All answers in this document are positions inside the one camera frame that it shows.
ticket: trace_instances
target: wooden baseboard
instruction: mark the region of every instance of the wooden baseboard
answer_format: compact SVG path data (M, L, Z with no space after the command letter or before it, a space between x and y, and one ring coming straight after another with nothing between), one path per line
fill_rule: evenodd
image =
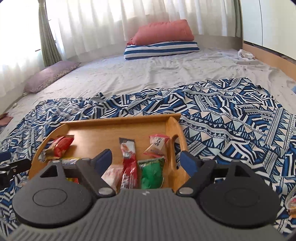
M243 49L252 53L256 59L272 66L281 69L287 76L296 81L296 65L283 59L275 54L267 52L263 49L243 44Z

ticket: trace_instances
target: wooden tray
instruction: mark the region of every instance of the wooden tray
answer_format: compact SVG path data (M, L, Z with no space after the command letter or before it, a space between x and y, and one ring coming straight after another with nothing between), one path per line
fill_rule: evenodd
M119 145L119 137L135 139L137 160L148 159L143 152L149 147L149 135L166 134L171 137L167 143L168 161L164 165L163 188L179 189L188 179L182 167L176 169L174 142L179 137L181 150L188 150L184 133L178 123L181 114L148 115L135 117L105 118L94 120L78 120L61 122L39 146L29 171L31 179L42 170L47 163L38 160L39 155L50 139L57 135L74 135L74 141L64 157L94 158L108 148L112 151L112 164L122 164L123 157Z

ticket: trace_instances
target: striped pillow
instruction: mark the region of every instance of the striped pillow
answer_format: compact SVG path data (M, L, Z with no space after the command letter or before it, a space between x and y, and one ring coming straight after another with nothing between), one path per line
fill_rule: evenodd
M180 53L191 53L199 50L196 42L174 41L150 45L130 45L126 47L124 58L127 60L149 58Z

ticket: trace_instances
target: bed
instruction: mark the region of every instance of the bed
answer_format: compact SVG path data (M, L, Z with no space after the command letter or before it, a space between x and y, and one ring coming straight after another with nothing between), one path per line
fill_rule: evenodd
M220 163L242 160L272 186L282 206L274 227L288 234L295 223L285 209L296 193L294 85L283 72L238 58L235 50L93 61L22 98L9 111L14 119L0 135L0 150L9 149L13 159L32 158L65 120L179 112L192 154ZM11 198L25 181L25 173L18 175L1 192L0 224L6 235L17 227Z

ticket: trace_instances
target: blue and white blanket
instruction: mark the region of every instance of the blue and white blanket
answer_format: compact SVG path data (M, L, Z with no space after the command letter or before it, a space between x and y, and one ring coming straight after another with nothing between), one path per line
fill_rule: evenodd
M293 230L296 219L289 218L286 204L296 192L295 116L247 78L200 81L111 98L98 93L89 99L46 100L23 118L0 151L9 150L11 161L32 158L61 121L160 113L182 114L180 124L191 154L224 164L241 160L272 185L281 199L274 227L283 234ZM6 235L18 226L12 198L26 180L26 173L17 175L11 187L0 193L0 225Z

